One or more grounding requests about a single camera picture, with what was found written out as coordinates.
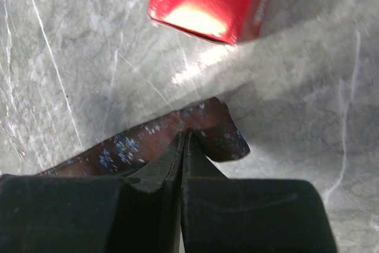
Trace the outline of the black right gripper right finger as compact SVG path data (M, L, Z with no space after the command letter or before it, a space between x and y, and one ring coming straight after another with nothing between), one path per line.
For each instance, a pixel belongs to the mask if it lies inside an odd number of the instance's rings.
M183 151L181 227L187 252L336 252L323 201L305 180L230 179L193 134Z

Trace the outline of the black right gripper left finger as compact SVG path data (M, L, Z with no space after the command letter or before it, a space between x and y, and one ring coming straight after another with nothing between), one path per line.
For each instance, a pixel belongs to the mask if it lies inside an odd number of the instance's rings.
M131 175L1 177L2 252L178 252L184 134Z

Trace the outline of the brown floral necktie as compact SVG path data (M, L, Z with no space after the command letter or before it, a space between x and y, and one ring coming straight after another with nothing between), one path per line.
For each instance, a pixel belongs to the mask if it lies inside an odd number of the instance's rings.
M127 129L42 171L41 175L84 177L133 173L161 155L179 133L193 134L205 156L216 162L238 160L250 152L227 105L213 97Z

